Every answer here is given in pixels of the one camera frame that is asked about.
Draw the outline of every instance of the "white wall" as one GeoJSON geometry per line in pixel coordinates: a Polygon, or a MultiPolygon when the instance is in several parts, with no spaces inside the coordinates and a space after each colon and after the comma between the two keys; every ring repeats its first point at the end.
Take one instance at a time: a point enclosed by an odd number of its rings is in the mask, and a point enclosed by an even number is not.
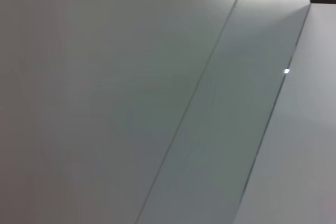
{"type": "Polygon", "coordinates": [[[234,0],[1,0],[0,223],[134,224],[234,0]]]}
{"type": "Polygon", "coordinates": [[[336,5],[312,5],[234,224],[336,222],[336,5]]]}
{"type": "Polygon", "coordinates": [[[139,224],[230,224],[309,0],[238,0],[139,224]]]}

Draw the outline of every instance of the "diagonal line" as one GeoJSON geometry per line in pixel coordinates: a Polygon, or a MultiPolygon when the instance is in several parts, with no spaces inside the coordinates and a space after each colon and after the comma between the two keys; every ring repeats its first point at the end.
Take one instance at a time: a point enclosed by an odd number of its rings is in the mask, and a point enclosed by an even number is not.
{"type": "Polygon", "coordinates": [[[147,193],[147,195],[146,195],[146,197],[145,197],[145,200],[144,200],[144,202],[143,202],[143,204],[142,204],[142,206],[141,206],[141,208],[140,208],[139,214],[138,214],[138,216],[136,217],[136,220],[135,220],[135,223],[134,223],[134,224],[139,224],[140,217],[141,217],[141,215],[142,215],[142,213],[143,213],[143,211],[144,211],[144,209],[145,209],[146,203],[147,203],[147,201],[148,201],[148,199],[149,199],[149,196],[150,196],[150,194],[151,194],[151,192],[152,192],[152,190],[153,190],[153,187],[154,187],[154,185],[155,185],[155,182],[156,182],[156,180],[157,180],[157,178],[158,178],[158,176],[159,176],[159,174],[160,174],[160,171],[161,171],[161,169],[162,169],[162,167],[163,167],[163,164],[164,164],[164,162],[165,162],[165,160],[166,160],[166,158],[167,158],[167,156],[168,156],[168,153],[169,153],[169,151],[170,151],[170,149],[171,149],[171,147],[172,147],[172,145],[173,145],[173,143],[174,143],[174,141],[175,141],[175,139],[176,139],[177,133],[179,132],[179,129],[181,128],[182,122],[183,122],[183,120],[184,120],[184,118],[185,118],[185,116],[186,116],[186,114],[187,114],[187,111],[189,110],[189,107],[190,107],[190,105],[191,105],[191,103],[192,103],[192,100],[193,100],[195,94],[196,94],[196,91],[197,91],[198,87],[200,86],[199,84],[201,83],[201,80],[202,80],[202,78],[203,78],[203,76],[204,76],[205,70],[207,69],[207,67],[208,67],[208,65],[209,65],[209,63],[210,63],[210,61],[211,61],[211,59],[212,59],[212,57],[213,57],[214,51],[215,51],[215,49],[216,49],[216,47],[217,47],[217,45],[218,45],[218,43],[219,43],[219,41],[220,41],[220,38],[221,38],[221,36],[222,36],[222,34],[223,34],[223,32],[224,32],[225,27],[227,26],[228,20],[230,19],[231,15],[232,15],[232,12],[233,12],[233,10],[235,9],[235,7],[236,7],[236,5],[237,5],[237,2],[238,2],[238,0],[235,0],[235,1],[234,1],[233,5],[232,5],[232,7],[231,7],[231,9],[230,9],[230,12],[229,12],[229,14],[228,14],[228,16],[227,16],[227,18],[226,18],[226,20],[225,20],[225,22],[224,22],[224,25],[223,25],[223,27],[221,28],[221,30],[220,30],[220,32],[219,32],[218,38],[217,38],[217,40],[216,40],[216,42],[215,42],[215,45],[214,45],[213,49],[211,50],[211,53],[210,53],[210,55],[209,55],[209,57],[208,57],[208,59],[207,59],[207,61],[206,61],[205,67],[204,67],[204,69],[203,69],[203,71],[202,71],[202,73],[201,73],[200,78],[199,78],[198,81],[197,81],[197,84],[196,84],[196,86],[195,86],[195,89],[194,89],[194,91],[193,91],[193,93],[192,93],[192,95],[191,95],[191,98],[190,98],[190,100],[189,100],[187,106],[186,106],[186,109],[185,109],[184,112],[183,112],[183,115],[182,115],[182,117],[181,117],[181,120],[180,120],[180,122],[179,122],[179,124],[178,124],[178,126],[177,126],[177,128],[176,128],[176,130],[175,130],[175,133],[174,133],[174,135],[173,135],[173,138],[172,138],[172,140],[171,140],[171,142],[170,142],[170,144],[169,144],[169,146],[168,146],[168,148],[167,148],[167,150],[166,150],[166,153],[165,153],[165,155],[164,155],[164,157],[163,157],[163,159],[162,159],[162,161],[161,161],[161,164],[160,164],[160,166],[159,166],[159,169],[158,169],[157,172],[156,172],[156,175],[155,175],[155,177],[154,177],[154,180],[153,180],[153,182],[152,182],[152,185],[151,185],[151,187],[150,187],[150,189],[149,189],[149,191],[148,191],[148,193],[147,193]]]}
{"type": "MultiPolygon", "coordinates": [[[[302,26],[301,26],[301,29],[300,29],[300,33],[299,33],[299,35],[298,35],[298,39],[297,39],[297,41],[296,41],[296,43],[295,43],[295,49],[294,49],[294,52],[293,52],[292,56],[291,56],[290,59],[289,59],[289,63],[288,63],[288,67],[287,67],[288,69],[289,69],[289,67],[290,67],[290,64],[291,64],[291,62],[292,62],[293,56],[294,56],[294,54],[295,54],[296,47],[297,47],[297,45],[298,45],[298,43],[299,43],[299,39],[300,39],[300,37],[301,37],[303,27],[305,26],[304,24],[306,23],[306,20],[307,20],[307,17],[308,17],[308,13],[309,13],[309,10],[310,10],[310,6],[311,6],[311,5],[309,5],[309,8],[308,8],[307,13],[306,13],[306,16],[305,16],[305,18],[304,18],[304,20],[303,20],[303,23],[302,23],[302,26]]],[[[243,189],[243,192],[242,192],[241,197],[240,197],[239,204],[242,203],[242,199],[243,199],[243,196],[244,196],[244,194],[245,194],[247,184],[248,184],[248,182],[249,182],[249,180],[250,180],[251,173],[252,173],[252,170],[253,170],[253,168],[254,168],[254,164],[255,164],[256,159],[257,159],[257,156],[258,156],[258,154],[259,154],[261,144],[262,144],[262,142],[264,141],[265,134],[266,134],[266,131],[267,131],[269,122],[270,122],[271,117],[272,117],[272,115],[273,115],[273,111],[274,111],[275,105],[276,105],[276,103],[277,103],[277,101],[278,101],[278,98],[279,98],[279,96],[280,96],[280,92],[281,92],[283,83],[285,82],[285,79],[286,79],[286,74],[285,74],[284,77],[282,78],[282,82],[281,82],[280,88],[279,88],[279,90],[278,90],[277,96],[276,96],[276,98],[275,98],[275,101],[274,101],[274,104],[273,104],[271,113],[269,114],[269,117],[268,117],[268,120],[267,120],[265,129],[264,129],[264,132],[262,133],[262,137],[261,137],[260,143],[259,143],[258,148],[257,148],[257,153],[256,153],[256,155],[255,155],[255,157],[254,157],[254,160],[253,160],[251,169],[250,169],[250,171],[249,171],[249,173],[248,173],[248,176],[247,176],[247,179],[246,179],[246,182],[245,182],[245,185],[244,185],[244,189],[243,189]]]]}

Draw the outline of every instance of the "gray wall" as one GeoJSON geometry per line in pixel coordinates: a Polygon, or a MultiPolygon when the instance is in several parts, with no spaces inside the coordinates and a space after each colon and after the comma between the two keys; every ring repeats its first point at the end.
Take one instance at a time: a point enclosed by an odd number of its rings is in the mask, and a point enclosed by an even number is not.
{"type": "Polygon", "coordinates": [[[234,0],[1,0],[0,222],[134,224],[234,0]]]}
{"type": "MultiPolygon", "coordinates": [[[[2,0],[0,222],[133,224],[233,3],[2,0]]],[[[232,219],[307,3],[239,0],[142,223],[232,219]]]]}
{"type": "Polygon", "coordinates": [[[309,0],[238,0],[140,224],[232,223],[309,0]]]}
{"type": "Polygon", "coordinates": [[[312,5],[234,224],[336,222],[336,5],[312,5]]]}

